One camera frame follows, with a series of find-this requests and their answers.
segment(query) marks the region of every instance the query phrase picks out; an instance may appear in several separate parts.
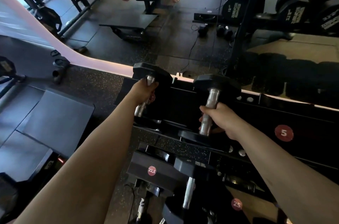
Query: person's right hand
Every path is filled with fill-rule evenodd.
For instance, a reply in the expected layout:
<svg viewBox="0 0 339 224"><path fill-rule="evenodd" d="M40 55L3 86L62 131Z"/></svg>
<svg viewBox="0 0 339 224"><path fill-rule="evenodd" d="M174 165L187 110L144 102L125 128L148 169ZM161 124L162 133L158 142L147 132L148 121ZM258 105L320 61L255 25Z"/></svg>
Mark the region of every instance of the person's right hand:
<svg viewBox="0 0 339 224"><path fill-rule="evenodd" d="M219 128L212 130L212 133L225 131L230 139L236 140L237 130L246 123L233 110L221 102L217 104L216 109L200 106L200 110L203 113L210 115L215 124L218 125Z"/></svg>

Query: silver bolt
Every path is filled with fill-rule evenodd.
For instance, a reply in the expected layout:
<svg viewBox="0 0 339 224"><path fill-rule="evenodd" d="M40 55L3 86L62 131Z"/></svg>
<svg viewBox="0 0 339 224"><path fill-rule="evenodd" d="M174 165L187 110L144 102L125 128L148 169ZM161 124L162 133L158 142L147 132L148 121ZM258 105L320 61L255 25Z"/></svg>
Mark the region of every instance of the silver bolt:
<svg viewBox="0 0 339 224"><path fill-rule="evenodd" d="M242 156L242 157L246 156L246 152L245 152L244 149L239 150L239 154L240 154L240 156Z"/></svg>

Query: person's left arm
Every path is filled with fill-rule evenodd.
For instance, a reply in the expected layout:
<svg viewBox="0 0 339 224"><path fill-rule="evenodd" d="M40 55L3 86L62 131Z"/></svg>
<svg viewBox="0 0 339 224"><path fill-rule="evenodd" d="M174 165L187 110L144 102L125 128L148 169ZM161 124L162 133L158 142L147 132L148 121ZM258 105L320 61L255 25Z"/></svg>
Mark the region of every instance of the person's left arm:
<svg viewBox="0 0 339 224"><path fill-rule="evenodd" d="M134 111L157 83L138 81L36 195L15 224L104 223L128 150Z"/></svg>

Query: dumbbell handle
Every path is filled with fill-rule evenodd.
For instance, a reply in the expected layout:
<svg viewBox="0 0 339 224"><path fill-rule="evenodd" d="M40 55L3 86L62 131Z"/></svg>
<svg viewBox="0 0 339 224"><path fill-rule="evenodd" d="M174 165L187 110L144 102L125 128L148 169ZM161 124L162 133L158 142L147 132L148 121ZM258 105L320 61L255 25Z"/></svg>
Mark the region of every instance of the dumbbell handle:
<svg viewBox="0 0 339 224"><path fill-rule="evenodd" d="M194 190L194 184L195 184L195 179L189 177L189 180L187 182L186 186L186 192L185 192L185 197L184 197L184 203L182 204L182 207L184 209L189 209L189 204L191 203L192 200L192 195L193 195L193 190Z"/></svg>
<svg viewBox="0 0 339 224"><path fill-rule="evenodd" d="M154 83L155 81L155 77L147 75L146 76L146 81L147 81L147 85L150 86L152 83ZM135 112L134 112L134 116L136 117L141 117L142 113L144 111L144 109L146 108L146 105L148 103L148 100L146 102L143 102L142 104L139 104L136 108L135 108Z"/></svg>
<svg viewBox="0 0 339 224"><path fill-rule="evenodd" d="M209 97L207 99L206 107L215 109L217 107L219 95L220 95L220 90L211 88ZM204 115L202 116L202 122L201 122L199 134L209 136L211 127L212 127L212 118L209 115L204 113Z"/></svg>

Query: number sticker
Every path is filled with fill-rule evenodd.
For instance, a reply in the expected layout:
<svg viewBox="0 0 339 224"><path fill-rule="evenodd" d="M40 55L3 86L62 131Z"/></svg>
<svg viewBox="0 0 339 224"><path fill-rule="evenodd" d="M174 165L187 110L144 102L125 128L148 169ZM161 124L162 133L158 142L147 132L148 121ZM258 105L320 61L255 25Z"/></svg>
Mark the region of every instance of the number sticker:
<svg viewBox="0 0 339 224"><path fill-rule="evenodd" d="M150 166L150 167L148 168L148 174L149 174L150 176L154 176L156 172L157 172L157 169L156 169L154 166Z"/></svg>
<svg viewBox="0 0 339 224"><path fill-rule="evenodd" d="M294 137L292 128L287 125L278 125L275 128L274 133L278 139L284 142L289 142Z"/></svg>
<svg viewBox="0 0 339 224"><path fill-rule="evenodd" d="M232 208L235 209L236 211L241 211L242 210L242 202L239 199L234 198L232 200Z"/></svg>

